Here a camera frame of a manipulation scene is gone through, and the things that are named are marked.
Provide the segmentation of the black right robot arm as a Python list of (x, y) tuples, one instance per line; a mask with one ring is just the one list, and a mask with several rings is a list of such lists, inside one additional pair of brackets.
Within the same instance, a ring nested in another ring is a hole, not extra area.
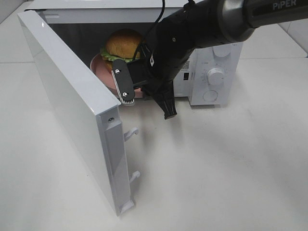
[(140, 42), (140, 59), (115, 60), (112, 75), (122, 104), (134, 103), (141, 88), (160, 106), (164, 118), (176, 115), (173, 80), (195, 49), (247, 40), (260, 26), (306, 19), (306, 0), (203, 0), (188, 1), (173, 14), (159, 15), (153, 50)]

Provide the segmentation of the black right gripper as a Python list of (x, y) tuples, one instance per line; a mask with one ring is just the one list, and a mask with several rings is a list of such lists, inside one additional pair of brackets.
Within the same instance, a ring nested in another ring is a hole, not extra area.
[(157, 24), (152, 51), (140, 45), (140, 60), (113, 61), (112, 76), (121, 103), (133, 105), (134, 89), (140, 87), (154, 97), (165, 120), (176, 116), (173, 80), (195, 49), (224, 43), (220, 17), (216, 4), (186, 4)]

